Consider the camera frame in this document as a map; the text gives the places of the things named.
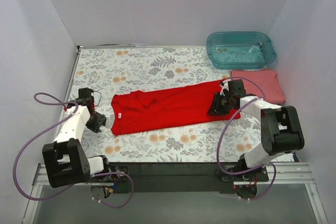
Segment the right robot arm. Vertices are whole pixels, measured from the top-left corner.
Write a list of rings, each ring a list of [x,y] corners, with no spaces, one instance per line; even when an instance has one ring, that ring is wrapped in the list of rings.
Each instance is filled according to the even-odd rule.
[[[304,136],[294,106],[272,104],[265,96],[248,94],[242,79],[228,78],[219,85],[221,90],[214,94],[209,115],[227,115],[234,109],[229,118],[232,121],[239,113],[247,113],[259,121],[261,139],[256,147],[241,156],[233,168],[226,170],[219,164],[222,174],[248,181],[273,159],[303,149]]]

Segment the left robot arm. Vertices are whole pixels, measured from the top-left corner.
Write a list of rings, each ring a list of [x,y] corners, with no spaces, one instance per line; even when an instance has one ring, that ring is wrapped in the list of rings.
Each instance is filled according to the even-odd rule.
[[[78,108],[67,105],[71,118],[63,124],[53,142],[43,146],[47,176],[53,188],[84,183],[93,175],[100,182],[111,178],[108,159],[104,155],[88,158],[81,145],[84,129],[100,133],[107,121],[105,115],[96,111],[93,94],[89,88],[78,90],[78,97],[74,100]]]

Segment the red t shirt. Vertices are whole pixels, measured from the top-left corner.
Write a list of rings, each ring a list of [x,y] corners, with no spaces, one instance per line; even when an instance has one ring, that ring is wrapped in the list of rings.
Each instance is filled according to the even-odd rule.
[[[229,120],[235,109],[225,115],[208,114],[214,95],[220,90],[219,81],[215,80],[165,90],[116,94],[111,101],[115,115],[111,131],[117,136]]]

